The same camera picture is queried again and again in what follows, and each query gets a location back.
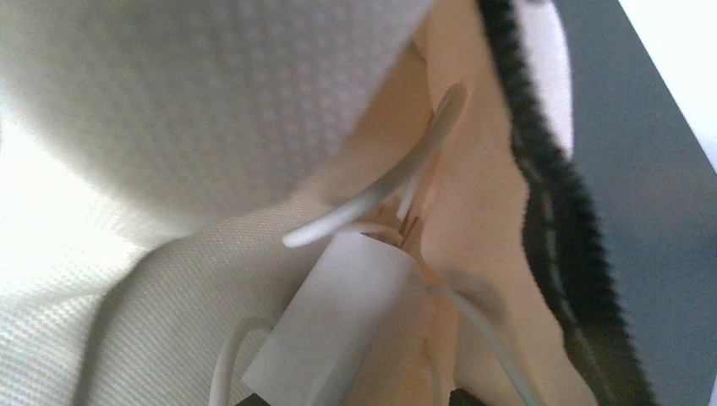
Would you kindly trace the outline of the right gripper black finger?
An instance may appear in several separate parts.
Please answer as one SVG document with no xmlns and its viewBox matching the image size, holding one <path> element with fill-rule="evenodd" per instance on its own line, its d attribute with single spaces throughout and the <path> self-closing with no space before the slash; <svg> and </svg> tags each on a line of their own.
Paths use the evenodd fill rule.
<svg viewBox="0 0 717 406">
<path fill-rule="evenodd" d="M 449 406 L 486 406 L 486 403 L 470 392 L 457 388 L 450 393 Z"/>
</svg>

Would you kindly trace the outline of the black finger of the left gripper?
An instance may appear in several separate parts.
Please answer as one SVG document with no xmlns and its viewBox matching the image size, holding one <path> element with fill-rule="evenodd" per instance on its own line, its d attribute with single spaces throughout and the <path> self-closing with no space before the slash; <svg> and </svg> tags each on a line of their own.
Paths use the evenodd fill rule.
<svg viewBox="0 0 717 406">
<path fill-rule="evenodd" d="M 263 398 L 258 394 L 252 393 L 248 397 L 241 400 L 235 406 L 270 406 Z"/>
</svg>

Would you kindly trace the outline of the white charger with cable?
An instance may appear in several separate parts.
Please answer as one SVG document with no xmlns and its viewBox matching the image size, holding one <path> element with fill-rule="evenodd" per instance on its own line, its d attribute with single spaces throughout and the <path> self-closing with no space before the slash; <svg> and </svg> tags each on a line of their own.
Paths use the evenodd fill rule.
<svg viewBox="0 0 717 406">
<path fill-rule="evenodd" d="M 355 381 L 381 325 L 399 300 L 417 261 L 404 249 L 408 234 L 362 216 L 400 187 L 404 219 L 428 160 L 449 135 L 467 100 L 452 85 L 418 143 L 381 177 L 341 206 L 283 236 L 288 248 L 330 240 L 279 321 L 240 322 L 218 355 L 208 402 L 228 405 L 242 343 L 253 331 L 265 342 L 243 382 L 269 405 L 337 405 Z"/>
</svg>

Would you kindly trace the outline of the beige canvas backpack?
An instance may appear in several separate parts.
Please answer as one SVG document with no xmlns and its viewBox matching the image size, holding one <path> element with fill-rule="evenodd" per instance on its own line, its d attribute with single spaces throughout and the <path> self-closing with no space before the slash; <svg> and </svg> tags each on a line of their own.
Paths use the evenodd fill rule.
<svg viewBox="0 0 717 406">
<path fill-rule="evenodd" d="M 552 1 L 4 1 L 1 402 L 204 405 L 226 337 L 325 248 L 282 235 L 462 113 L 404 219 L 419 265 L 343 405 L 653 405 L 572 164 Z"/>
</svg>

